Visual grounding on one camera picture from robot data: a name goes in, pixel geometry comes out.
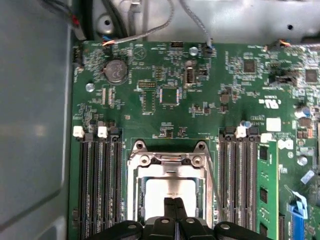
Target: green circuit board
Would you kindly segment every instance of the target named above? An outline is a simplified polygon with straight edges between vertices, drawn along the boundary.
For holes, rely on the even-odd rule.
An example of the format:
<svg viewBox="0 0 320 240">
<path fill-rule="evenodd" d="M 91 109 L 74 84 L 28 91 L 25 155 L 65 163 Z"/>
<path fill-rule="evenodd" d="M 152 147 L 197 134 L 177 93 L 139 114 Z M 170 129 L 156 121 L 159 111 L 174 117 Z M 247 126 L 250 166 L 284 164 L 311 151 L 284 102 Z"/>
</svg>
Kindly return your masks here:
<svg viewBox="0 0 320 240">
<path fill-rule="evenodd" d="M 308 202 L 302 239 L 320 240 L 320 52 L 95 41 L 74 51 L 72 127 L 83 136 L 71 140 L 68 239 L 126 219 L 127 160 L 143 140 L 159 152 L 205 141 L 227 220 L 272 239 L 301 239 L 289 211 L 298 192 Z M 98 127 L 107 127 L 105 141 Z"/>
</svg>

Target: motherboard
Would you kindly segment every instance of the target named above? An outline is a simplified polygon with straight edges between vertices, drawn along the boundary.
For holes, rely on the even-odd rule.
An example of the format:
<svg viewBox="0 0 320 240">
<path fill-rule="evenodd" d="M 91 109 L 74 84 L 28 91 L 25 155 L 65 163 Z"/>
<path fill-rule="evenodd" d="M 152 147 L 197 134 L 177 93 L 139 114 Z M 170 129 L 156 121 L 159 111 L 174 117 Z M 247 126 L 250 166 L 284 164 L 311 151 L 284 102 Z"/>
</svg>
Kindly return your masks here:
<svg viewBox="0 0 320 240">
<path fill-rule="evenodd" d="M 319 49 L 73 50 L 68 239 L 143 223 L 180 197 L 210 227 L 223 218 L 274 240 L 320 240 Z"/>
</svg>

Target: gray metal panel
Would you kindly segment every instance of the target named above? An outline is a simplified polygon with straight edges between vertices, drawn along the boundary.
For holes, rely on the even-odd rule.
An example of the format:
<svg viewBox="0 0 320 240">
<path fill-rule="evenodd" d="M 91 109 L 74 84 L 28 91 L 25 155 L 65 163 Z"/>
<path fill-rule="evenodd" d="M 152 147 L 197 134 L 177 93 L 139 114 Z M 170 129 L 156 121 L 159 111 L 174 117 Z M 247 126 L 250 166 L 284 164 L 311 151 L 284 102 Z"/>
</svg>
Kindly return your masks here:
<svg viewBox="0 0 320 240">
<path fill-rule="evenodd" d="M 143 13 L 138 13 L 137 31 L 163 24 L 169 16 L 166 0 L 141 0 Z M 113 0 L 125 21 L 130 0 Z M 148 37 L 149 41 L 204 42 L 205 36 L 183 11 L 179 0 L 173 0 L 175 13 L 172 23 Z M 208 28 L 216 43 L 267 44 L 279 38 L 300 41 L 302 37 L 320 33 L 320 1 L 284 0 L 187 0 L 190 8 Z M 94 0 L 94 19 L 104 8 Z"/>
<path fill-rule="evenodd" d="M 37 0 L 0 16 L 0 237 L 65 239 L 70 32 Z"/>
</svg>

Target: orange wire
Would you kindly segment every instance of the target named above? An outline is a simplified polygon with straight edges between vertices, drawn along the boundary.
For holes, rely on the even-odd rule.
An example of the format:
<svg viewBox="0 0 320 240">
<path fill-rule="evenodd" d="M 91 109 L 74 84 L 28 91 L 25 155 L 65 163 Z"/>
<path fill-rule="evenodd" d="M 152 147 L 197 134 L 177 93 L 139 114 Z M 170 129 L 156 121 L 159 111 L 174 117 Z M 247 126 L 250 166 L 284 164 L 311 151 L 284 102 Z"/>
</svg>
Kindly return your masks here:
<svg viewBox="0 0 320 240">
<path fill-rule="evenodd" d="M 279 42 L 282 44 L 282 45 L 285 45 L 287 47 L 291 47 L 291 44 L 289 42 L 286 42 L 286 41 L 283 41 L 283 40 L 279 40 Z"/>
<path fill-rule="evenodd" d="M 114 43 L 115 43 L 115 40 L 111 40 L 111 41 L 104 42 L 104 43 L 102 44 L 102 46 L 106 46 L 106 45 L 114 44 Z"/>
</svg>

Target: blue cable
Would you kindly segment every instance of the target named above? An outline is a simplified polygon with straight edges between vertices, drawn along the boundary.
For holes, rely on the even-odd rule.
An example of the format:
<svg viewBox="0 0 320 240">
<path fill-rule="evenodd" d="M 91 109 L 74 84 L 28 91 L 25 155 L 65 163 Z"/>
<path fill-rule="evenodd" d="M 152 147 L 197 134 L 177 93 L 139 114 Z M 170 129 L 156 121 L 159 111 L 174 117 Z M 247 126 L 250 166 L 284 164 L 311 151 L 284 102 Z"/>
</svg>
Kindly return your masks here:
<svg viewBox="0 0 320 240">
<path fill-rule="evenodd" d="M 111 38 L 109 38 L 109 37 L 107 37 L 107 36 L 102 36 L 102 38 L 103 38 L 104 40 L 106 40 L 106 41 L 111 41 L 111 40 L 112 40 Z"/>
</svg>

